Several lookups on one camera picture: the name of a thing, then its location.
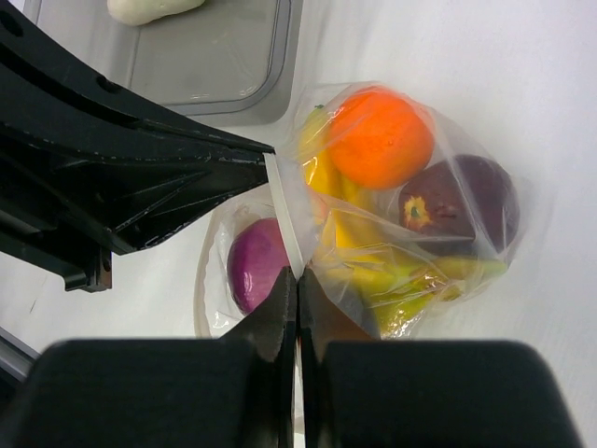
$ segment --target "orange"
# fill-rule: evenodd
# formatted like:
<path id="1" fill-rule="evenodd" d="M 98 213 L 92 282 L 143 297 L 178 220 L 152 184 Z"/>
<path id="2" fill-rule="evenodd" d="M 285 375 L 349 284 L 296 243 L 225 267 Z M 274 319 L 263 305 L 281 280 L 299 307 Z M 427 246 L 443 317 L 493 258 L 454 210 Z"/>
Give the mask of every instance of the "orange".
<path id="1" fill-rule="evenodd" d="M 338 170 L 367 189 L 393 189 L 431 159 L 431 119 L 416 103 L 384 87 L 347 98 L 329 125 L 328 150 Z"/>

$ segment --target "white tabletop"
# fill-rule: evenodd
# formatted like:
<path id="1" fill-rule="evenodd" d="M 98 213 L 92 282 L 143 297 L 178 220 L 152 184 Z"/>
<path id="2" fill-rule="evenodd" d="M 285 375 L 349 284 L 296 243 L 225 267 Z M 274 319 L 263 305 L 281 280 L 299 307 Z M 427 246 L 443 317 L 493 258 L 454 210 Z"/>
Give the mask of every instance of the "white tabletop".
<path id="1" fill-rule="evenodd" d="M 510 271 L 482 296 L 427 319 L 420 335 L 534 346 L 587 445 L 597 446 L 597 3 L 328 6 L 324 32 L 312 30 L 314 80 L 386 82 L 455 119 L 538 186 L 537 219 Z M 265 138 L 276 129 L 234 131 Z M 0 254 L 0 327 L 37 350 L 81 336 L 193 336 L 207 219 L 155 249 L 116 258 L 115 288 L 102 294 L 64 293 L 60 278 Z"/>

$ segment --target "plastic bag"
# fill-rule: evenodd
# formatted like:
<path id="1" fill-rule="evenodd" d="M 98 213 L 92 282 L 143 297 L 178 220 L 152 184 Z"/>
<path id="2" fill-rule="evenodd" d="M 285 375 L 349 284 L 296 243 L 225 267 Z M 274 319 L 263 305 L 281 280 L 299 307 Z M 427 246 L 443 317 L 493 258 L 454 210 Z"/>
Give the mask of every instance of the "plastic bag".
<path id="1" fill-rule="evenodd" d="M 313 90 L 296 123 L 269 167 L 285 172 L 270 177 L 276 213 L 300 235 L 298 259 L 369 334 L 408 336 L 507 270 L 527 188 L 455 123 L 376 84 Z M 288 174 L 297 166 L 309 198 Z"/>

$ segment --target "black plastic part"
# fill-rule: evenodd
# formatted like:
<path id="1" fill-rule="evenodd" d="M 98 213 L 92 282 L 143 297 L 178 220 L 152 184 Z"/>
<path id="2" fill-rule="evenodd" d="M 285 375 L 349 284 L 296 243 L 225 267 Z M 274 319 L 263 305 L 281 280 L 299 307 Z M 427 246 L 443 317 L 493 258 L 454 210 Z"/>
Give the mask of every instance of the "black plastic part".
<path id="1" fill-rule="evenodd" d="M 296 282 L 225 338 L 54 345 L 0 425 L 6 447 L 292 447 Z"/>
<path id="2" fill-rule="evenodd" d="M 525 345 L 373 342 L 312 272 L 298 297 L 308 448 L 581 446 L 553 376 Z"/>
<path id="3" fill-rule="evenodd" d="M 0 250 L 66 289 L 110 287 L 110 252 L 157 245 L 267 182 L 271 147 L 111 83 L 7 0 L 0 58 Z"/>

